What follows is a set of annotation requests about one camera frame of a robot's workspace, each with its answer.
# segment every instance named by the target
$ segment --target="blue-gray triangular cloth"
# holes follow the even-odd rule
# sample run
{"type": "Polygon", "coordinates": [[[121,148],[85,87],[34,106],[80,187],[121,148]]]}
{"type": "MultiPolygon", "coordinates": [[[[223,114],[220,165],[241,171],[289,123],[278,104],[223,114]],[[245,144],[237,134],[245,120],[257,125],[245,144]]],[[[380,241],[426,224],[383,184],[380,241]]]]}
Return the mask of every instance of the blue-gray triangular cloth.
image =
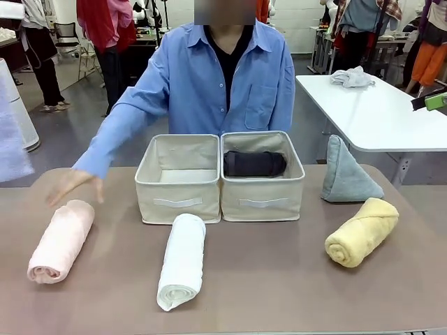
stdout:
{"type": "Polygon", "coordinates": [[[328,172],[321,197],[328,202],[362,202],[384,197],[382,187],[362,169],[336,135],[331,135],[328,142],[328,172]]]}

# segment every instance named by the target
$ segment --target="yellow rolled towel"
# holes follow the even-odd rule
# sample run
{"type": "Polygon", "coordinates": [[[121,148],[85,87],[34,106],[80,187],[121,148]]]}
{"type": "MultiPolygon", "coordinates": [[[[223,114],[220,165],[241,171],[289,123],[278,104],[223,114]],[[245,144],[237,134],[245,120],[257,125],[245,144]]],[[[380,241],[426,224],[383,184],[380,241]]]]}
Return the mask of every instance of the yellow rolled towel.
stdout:
{"type": "Polygon", "coordinates": [[[398,220],[399,212],[394,206],[370,198],[326,239],[326,253],[344,267],[357,267],[393,231],[398,220]]]}

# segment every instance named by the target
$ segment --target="pink rolled towel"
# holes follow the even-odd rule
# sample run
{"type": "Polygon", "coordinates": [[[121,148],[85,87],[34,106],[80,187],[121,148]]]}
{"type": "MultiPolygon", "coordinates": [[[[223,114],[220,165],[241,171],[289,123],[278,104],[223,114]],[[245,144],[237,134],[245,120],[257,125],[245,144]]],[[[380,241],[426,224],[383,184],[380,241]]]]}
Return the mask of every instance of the pink rolled towel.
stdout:
{"type": "Polygon", "coordinates": [[[87,238],[95,217],[92,206],[71,200],[54,213],[28,265],[28,278],[39,284],[64,280],[87,238]]]}

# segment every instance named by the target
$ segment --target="empty storage bin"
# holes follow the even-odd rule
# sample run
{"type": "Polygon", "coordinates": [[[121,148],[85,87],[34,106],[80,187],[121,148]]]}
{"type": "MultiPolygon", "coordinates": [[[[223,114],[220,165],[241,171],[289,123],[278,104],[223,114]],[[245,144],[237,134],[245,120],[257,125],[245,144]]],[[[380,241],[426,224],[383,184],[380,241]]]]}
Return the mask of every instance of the empty storage bin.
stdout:
{"type": "Polygon", "coordinates": [[[305,171],[289,136],[282,131],[227,133],[221,137],[221,207],[227,221],[294,221],[300,218],[305,171]],[[275,178],[224,175],[228,151],[279,152],[286,171],[275,178]]]}
{"type": "Polygon", "coordinates": [[[142,221],[170,225],[189,213],[219,222],[219,177],[217,136],[153,137],[135,175],[142,221]]]}

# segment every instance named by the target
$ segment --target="blue button-up shirt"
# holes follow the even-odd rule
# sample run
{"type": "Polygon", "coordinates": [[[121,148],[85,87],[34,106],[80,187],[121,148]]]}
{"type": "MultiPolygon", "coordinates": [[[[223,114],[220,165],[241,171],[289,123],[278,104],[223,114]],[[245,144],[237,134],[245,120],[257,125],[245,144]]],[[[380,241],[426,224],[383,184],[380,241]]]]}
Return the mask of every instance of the blue button-up shirt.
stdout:
{"type": "Polygon", "coordinates": [[[176,28],[163,37],[137,85],[124,92],[73,169],[104,178],[121,144],[165,115],[175,134],[287,131],[294,75],[284,37],[256,21],[234,74],[227,111],[224,74],[203,26],[176,28]]]}

